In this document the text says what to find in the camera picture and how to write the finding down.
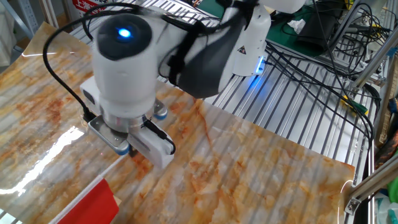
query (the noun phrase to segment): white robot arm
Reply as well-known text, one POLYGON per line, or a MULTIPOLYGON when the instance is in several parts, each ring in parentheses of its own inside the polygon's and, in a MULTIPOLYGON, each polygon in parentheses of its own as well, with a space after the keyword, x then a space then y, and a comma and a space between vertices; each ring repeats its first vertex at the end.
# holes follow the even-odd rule
POLYGON ((158 73, 195 98, 218 94, 233 70, 251 75, 262 62, 271 24, 262 5, 252 4, 252 12, 250 19, 237 7, 227 8, 220 26, 230 24, 212 34, 206 34, 200 21, 186 30, 183 22, 170 23, 153 14, 105 20, 94 39, 94 77, 80 87, 98 115, 90 128, 118 154, 129 152, 132 145, 155 166, 166 167, 175 145, 146 117, 148 111, 158 118, 167 114, 155 98, 158 73), (239 51, 242 45, 245 54, 239 51), (237 66, 242 56, 247 64, 237 66))

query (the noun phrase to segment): metal grid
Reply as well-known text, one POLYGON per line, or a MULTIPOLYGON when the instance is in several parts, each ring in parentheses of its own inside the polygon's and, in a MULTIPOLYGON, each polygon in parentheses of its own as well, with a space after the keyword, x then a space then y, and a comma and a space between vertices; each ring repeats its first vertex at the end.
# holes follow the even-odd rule
MULTIPOLYGON (((193 22, 188 15, 197 19, 206 16, 205 13, 200 15, 183 2, 173 0, 148 0, 141 5, 158 6, 173 14, 185 16, 184 19, 188 22, 193 22)), ((103 18, 92 22, 90 30, 95 32, 101 20, 103 18)), ((91 44, 81 27, 71 34, 82 42, 91 44)), ((295 58, 290 58, 290 61, 324 84, 339 88, 336 76, 324 68, 295 58)), ((234 75, 219 95, 207 98, 205 101, 313 151, 355 166, 354 184, 358 184, 362 180, 368 140, 345 119, 362 129, 363 123, 358 121, 351 110, 342 105, 339 99, 329 91, 318 86, 307 85, 306 87, 317 96, 317 99, 314 99, 285 72, 281 72, 283 69, 277 67, 270 57, 267 62, 268 65, 264 68, 263 74, 251 77, 234 75), (326 103, 334 111, 321 105, 320 101, 326 103), (336 116, 335 113, 341 114, 345 119, 336 116)), ((297 74, 295 76, 299 80, 306 81, 304 77, 297 74)), ((362 91, 355 100, 369 109, 369 118, 373 120, 376 109, 373 99, 368 96, 370 93, 362 91)), ((347 218, 346 222, 352 222, 351 218, 347 218)))

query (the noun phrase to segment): red object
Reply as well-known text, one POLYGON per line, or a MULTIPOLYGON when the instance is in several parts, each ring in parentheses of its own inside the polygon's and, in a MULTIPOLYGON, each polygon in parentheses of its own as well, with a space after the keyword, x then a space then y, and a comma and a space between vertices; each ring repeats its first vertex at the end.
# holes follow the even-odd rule
POLYGON ((106 180, 101 180, 59 224, 109 224, 119 212, 106 180))
MULTIPOLYGON (((78 10, 83 11, 83 12, 87 12, 92 7, 98 5, 97 3, 93 3, 89 0, 72 0, 72 3, 78 10)), ((97 12, 100 12, 102 10, 105 10, 105 7, 94 10, 91 13, 91 15, 96 14, 97 12)))

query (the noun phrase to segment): marble-patterned sheet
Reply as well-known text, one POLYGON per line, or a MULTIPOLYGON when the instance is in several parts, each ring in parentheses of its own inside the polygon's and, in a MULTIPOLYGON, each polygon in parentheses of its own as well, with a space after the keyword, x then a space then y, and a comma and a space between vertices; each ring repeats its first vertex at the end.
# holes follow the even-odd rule
POLYGON ((158 170, 142 156, 107 174, 122 200, 114 223, 342 223, 354 167, 182 91, 158 84, 159 123, 177 145, 158 170))
MULTIPOLYGON (((43 24, 0 75, 0 208, 48 223, 118 156, 88 131, 80 105, 49 75, 43 24)), ((52 44, 54 70, 81 94, 90 48, 68 34, 52 44)), ((105 176, 122 200, 114 223, 338 223, 354 167, 334 161, 164 83, 158 124, 177 145, 158 170, 140 154, 105 176)))

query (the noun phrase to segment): blue led light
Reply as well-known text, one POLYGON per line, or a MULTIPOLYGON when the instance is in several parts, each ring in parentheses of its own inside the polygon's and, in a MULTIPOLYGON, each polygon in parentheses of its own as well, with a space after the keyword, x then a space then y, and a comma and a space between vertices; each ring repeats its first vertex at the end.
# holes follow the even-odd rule
POLYGON ((126 29, 119 29, 119 35, 124 37, 124 38, 129 38, 131 37, 131 33, 130 31, 126 30, 126 29))
POLYGON ((260 70, 260 68, 261 68, 261 64, 262 64, 262 60, 263 59, 264 59, 264 56, 261 56, 260 61, 257 64, 256 73, 262 73, 262 70, 260 70))

